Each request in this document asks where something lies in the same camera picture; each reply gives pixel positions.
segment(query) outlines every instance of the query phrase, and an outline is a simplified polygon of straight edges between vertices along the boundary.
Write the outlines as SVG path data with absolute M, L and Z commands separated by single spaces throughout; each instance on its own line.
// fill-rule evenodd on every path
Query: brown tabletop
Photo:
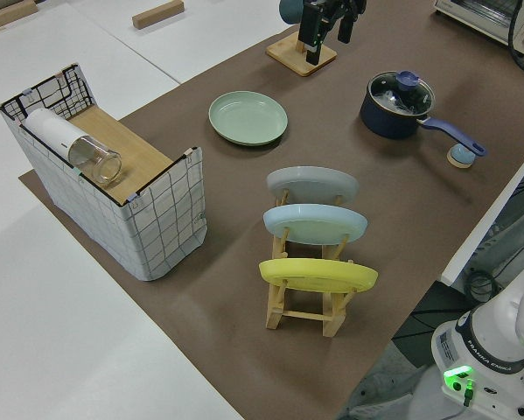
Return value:
M 160 280 L 141 283 L 123 271 L 52 207 L 33 172 L 23 176 L 247 420 L 332 419 L 524 161 L 524 73 L 503 45 L 434 15 L 431 4 L 368 2 L 351 44 L 340 44 L 335 28 L 326 44 L 338 58 L 310 77 L 265 55 L 287 31 L 122 120 L 169 157 L 190 146 L 204 151 L 206 241 Z M 446 159 L 454 142 L 441 133 L 420 129 L 394 141 L 364 126 L 358 113 L 369 79 L 403 69 L 434 88 L 432 115 L 475 137 L 488 157 L 459 170 Z M 248 148 L 214 132 L 209 105 L 236 90 L 283 105 L 289 126 L 280 141 Z M 274 204 L 265 178 L 293 165 L 352 174 L 360 192 L 349 207 L 369 221 L 344 257 L 378 270 L 378 282 L 347 306 L 333 339 L 317 321 L 284 318 L 277 330 L 264 328 L 267 284 L 257 265 L 270 258 L 262 215 Z M 304 294 L 293 300 L 316 305 Z

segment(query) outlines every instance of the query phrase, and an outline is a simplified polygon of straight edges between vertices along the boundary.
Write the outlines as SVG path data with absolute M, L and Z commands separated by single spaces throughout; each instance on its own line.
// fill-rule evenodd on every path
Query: yellow plate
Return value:
M 281 258 L 260 263 L 263 279 L 288 289 L 348 293 L 367 291 L 374 286 L 378 273 L 363 265 L 314 258 Z

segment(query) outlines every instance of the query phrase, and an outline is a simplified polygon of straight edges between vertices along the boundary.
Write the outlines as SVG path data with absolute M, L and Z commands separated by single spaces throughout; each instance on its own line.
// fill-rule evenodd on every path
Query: pan handle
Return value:
M 427 130 L 440 130 L 445 134 L 448 134 L 458 143 L 462 144 L 466 149 L 469 149 L 473 154 L 477 156 L 485 156 L 487 149 L 481 144 L 467 136 L 463 131 L 456 128 L 449 122 L 439 120 L 437 118 L 427 117 L 424 120 L 417 119 L 417 122 L 421 124 L 424 129 Z

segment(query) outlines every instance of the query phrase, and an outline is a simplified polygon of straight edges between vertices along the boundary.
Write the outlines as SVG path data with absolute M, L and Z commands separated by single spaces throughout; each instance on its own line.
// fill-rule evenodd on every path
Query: blue saucepan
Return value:
M 423 127 L 444 132 L 476 156 L 487 154 L 485 147 L 460 129 L 428 116 L 434 105 L 432 88 L 416 74 L 386 72 L 369 81 L 360 117 L 371 131 L 383 137 L 405 138 Z

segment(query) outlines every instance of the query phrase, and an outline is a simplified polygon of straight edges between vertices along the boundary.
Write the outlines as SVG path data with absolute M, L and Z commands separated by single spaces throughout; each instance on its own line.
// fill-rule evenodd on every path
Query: wooden board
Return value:
M 171 16 L 178 15 L 184 11 L 184 2 L 182 0 L 172 0 L 171 2 L 161 4 L 154 9 L 144 11 L 135 15 L 133 25 L 137 29 L 143 29 L 147 26 L 151 26 L 161 20 L 170 18 Z
M 172 164 L 163 153 L 95 105 L 69 122 L 120 153 L 122 172 L 112 183 L 101 187 L 120 205 Z
M 37 11 L 38 7 L 36 7 L 34 0 L 24 0 L 23 2 L 4 7 L 0 10 L 0 27 Z
M 301 76 L 308 76 L 333 61 L 338 55 L 325 45 L 320 49 L 320 61 L 316 66 L 306 62 L 306 52 L 297 49 L 298 32 L 268 46 L 266 53 Z

